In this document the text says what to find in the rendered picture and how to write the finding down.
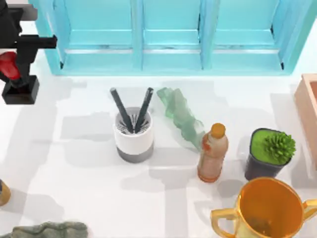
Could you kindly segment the green plant in black pot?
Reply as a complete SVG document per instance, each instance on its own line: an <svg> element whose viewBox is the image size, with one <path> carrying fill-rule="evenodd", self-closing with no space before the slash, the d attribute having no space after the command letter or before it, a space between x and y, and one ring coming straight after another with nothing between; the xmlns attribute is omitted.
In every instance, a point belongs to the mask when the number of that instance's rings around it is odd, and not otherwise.
<svg viewBox="0 0 317 238"><path fill-rule="evenodd" d="M296 142L291 135L270 128L256 129L250 139L245 178L276 177L295 152Z"/></svg>

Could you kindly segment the gold trophy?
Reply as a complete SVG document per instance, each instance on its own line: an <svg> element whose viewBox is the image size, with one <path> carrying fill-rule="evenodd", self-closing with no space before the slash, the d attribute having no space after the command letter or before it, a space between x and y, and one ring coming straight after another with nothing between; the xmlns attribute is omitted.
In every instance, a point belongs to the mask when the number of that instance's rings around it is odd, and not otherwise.
<svg viewBox="0 0 317 238"><path fill-rule="evenodd" d="M303 202L286 183L275 178L250 180L234 208L211 211L211 226L221 238L292 238L317 215L317 199Z"/></svg>

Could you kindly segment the white and grey pen holder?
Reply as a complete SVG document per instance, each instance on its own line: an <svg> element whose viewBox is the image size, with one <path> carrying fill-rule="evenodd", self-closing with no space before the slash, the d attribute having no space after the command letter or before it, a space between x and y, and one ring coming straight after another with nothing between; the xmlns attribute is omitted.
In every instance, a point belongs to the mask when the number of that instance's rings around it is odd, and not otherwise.
<svg viewBox="0 0 317 238"><path fill-rule="evenodd" d="M147 112L141 130L134 134L127 130L120 113L114 118L114 139L119 156L130 163L147 160L154 150L154 130L152 115Z"/></svg>

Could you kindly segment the light blue rack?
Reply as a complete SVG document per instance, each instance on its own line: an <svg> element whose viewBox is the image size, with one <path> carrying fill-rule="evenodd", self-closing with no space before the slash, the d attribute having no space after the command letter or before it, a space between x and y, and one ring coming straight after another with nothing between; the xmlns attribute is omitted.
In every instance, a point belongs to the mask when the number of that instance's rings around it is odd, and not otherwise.
<svg viewBox="0 0 317 238"><path fill-rule="evenodd" d="M289 75L317 0L28 0L55 75Z"/></svg>

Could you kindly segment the clear green crumpled bag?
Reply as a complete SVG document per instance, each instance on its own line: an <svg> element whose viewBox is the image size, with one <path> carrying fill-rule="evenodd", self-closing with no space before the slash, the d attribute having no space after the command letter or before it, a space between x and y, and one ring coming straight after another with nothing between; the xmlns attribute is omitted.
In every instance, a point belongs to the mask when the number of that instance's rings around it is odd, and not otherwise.
<svg viewBox="0 0 317 238"><path fill-rule="evenodd" d="M205 127L200 120L195 118L182 91L179 88L164 87L157 91L157 96L164 105L165 116L173 120L182 138L192 143L200 152L202 139L206 133Z"/></svg>

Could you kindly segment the orange bottle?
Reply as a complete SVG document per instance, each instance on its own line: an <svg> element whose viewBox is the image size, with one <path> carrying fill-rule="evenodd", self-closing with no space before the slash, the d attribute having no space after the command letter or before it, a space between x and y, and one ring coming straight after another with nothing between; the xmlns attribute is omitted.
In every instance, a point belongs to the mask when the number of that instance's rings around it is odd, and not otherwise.
<svg viewBox="0 0 317 238"><path fill-rule="evenodd" d="M202 139L202 150L197 166L198 177L202 181L211 183L219 178L228 146L226 127L221 123L214 123Z"/></svg>

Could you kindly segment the grey green lumpy object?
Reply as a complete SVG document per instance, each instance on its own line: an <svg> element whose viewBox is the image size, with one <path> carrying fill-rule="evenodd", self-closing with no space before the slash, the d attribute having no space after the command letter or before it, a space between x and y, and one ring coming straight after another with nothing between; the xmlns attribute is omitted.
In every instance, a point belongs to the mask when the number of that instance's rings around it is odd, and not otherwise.
<svg viewBox="0 0 317 238"><path fill-rule="evenodd" d="M88 227L81 222L45 222L14 227L9 238L88 238Z"/></svg>

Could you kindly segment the black pen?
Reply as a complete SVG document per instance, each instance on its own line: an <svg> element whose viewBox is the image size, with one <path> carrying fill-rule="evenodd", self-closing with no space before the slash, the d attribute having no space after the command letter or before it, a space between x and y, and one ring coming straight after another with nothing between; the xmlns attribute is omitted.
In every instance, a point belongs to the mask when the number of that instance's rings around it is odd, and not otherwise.
<svg viewBox="0 0 317 238"><path fill-rule="evenodd" d="M130 116L128 115L128 113L126 111L126 108L124 107L124 105L122 103L122 100L121 100L117 90L115 88L111 88L110 89L110 93L111 93L111 95L113 97L113 100L115 101L115 104L116 104L116 106L117 106L117 108L119 110L119 113L121 114L123 122L125 123L125 125L127 127L127 130L130 133L133 133L134 130L133 130L133 125L132 125Z"/></svg>
<svg viewBox="0 0 317 238"><path fill-rule="evenodd" d="M153 88L149 87L146 91L145 97L144 97L144 101L142 103L142 106L139 110L139 114L138 114L138 118L135 124L135 133L138 133L141 130L141 126L142 123L144 121L145 115L147 113L150 101L152 99L152 95L153 95Z"/></svg>

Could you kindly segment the salmon-coloured box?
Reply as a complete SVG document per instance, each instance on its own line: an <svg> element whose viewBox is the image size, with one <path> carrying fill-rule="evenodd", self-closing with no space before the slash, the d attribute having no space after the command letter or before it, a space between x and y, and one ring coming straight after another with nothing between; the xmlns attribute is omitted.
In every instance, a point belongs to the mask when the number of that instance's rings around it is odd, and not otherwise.
<svg viewBox="0 0 317 238"><path fill-rule="evenodd" d="M294 100L312 163L317 170L317 73L302 74Z"/></svg>

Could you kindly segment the red trophy with black base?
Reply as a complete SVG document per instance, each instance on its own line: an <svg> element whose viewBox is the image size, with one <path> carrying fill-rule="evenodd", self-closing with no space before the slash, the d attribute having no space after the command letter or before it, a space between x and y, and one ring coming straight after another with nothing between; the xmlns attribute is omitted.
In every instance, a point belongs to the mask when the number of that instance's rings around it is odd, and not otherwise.
<svg viewBox="0 0 317 238"><path fill-rule="evenodd" d="M0 54L0 80L5 82L2 98L7 105L32 105L40 86L38 78L29 74L29 66L23 76L16 65L16 58L15 52Z"/></svg>

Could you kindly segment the tan and dark round object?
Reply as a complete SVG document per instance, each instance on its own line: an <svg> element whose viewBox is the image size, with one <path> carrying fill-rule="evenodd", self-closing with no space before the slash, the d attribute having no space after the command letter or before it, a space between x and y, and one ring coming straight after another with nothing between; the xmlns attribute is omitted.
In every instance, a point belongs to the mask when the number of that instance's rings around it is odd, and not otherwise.
<svg viewBox="0 0 317 238"><path fill-rule="evenodd" d="M9 187L0 179L0 206L7 204L11 197Z"/></svg>

